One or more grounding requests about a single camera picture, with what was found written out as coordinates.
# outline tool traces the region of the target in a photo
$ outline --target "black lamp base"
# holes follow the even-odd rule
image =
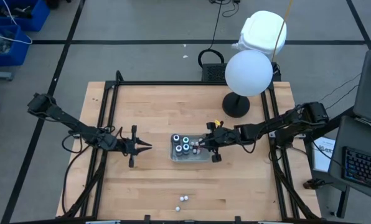
[[[223,100],[224,112],[233,118],[240,118],[248,113],[250,103],[245,96],[240,96],[236,93],[229,93]]]

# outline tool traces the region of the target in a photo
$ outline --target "black ring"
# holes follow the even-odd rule
[[[213,50],[213,49],[205,49],[205,50],[201,51],[198,55],[198,64],[201,68],[202,68],[201,59],[202,59],[203,54],[206,53],[206,52],[212,52],[213,54],[217,55],[220,58],[221,63],[224,63],[224,57],[220,52],[218,52],[217,50]]]

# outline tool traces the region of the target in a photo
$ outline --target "clear plastic tray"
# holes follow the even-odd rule
[[[190,148],[190,151],[189,151],[188,155],[182,154],[181,156],[178,156],[176,154],[176,146],[183,147],[184,143],[183,143],[182,140],[183,140],[184,137],[189,138],[189,145],[190,145],[191,142],[198,142],[200,138],[203,138],[203,136],[202,135],[181,135],[181,134],[177,134],[178,136],[180,136],[180,140],[178,142],[175,142],[173,140],[173,136],[175,136],[175,135],[176,134],[173,134],[171,136],[170,154],[171,154],[172,161],[174,161],[174,162],[207,162],[207,161],[211,160],[211,153],[207,149],[204,149],[202,147],[199,147],[199,149],[200,149],[199,154],[193,154],[192,149]]]

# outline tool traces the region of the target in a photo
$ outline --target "white globe lamp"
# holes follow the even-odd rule
[[[265,91],[273,78],[270,60],[257,50],[244,50],[227,63],[225,81],[233,91],[223,100],[224,112],[233,117],[244,116],[250,107],[248,96]]]

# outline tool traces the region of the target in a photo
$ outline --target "yellow cable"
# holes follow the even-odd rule
[[[274,62],[275,51],[277,50],[277,45],[278,45],[279,37],[281,36],[281,32],[283,31],[283,28],[284,28],[284,25],[285,25],[286,19],[288,18],[289,11],[291,10],[292,2],[293,2],[293,0],[290,0],[289,5],[288,5],[288,9],[286,10],[286,13],[285,13],[285,16],[284,16],[283,24],[282,24],[282,26],[281,26],[281,29],[279,30],[279,34],[278,34],[278,37],[277,37],[277,41],[275,42],[275,47],[274,47],[273,57],[271,58],[271,62]]]

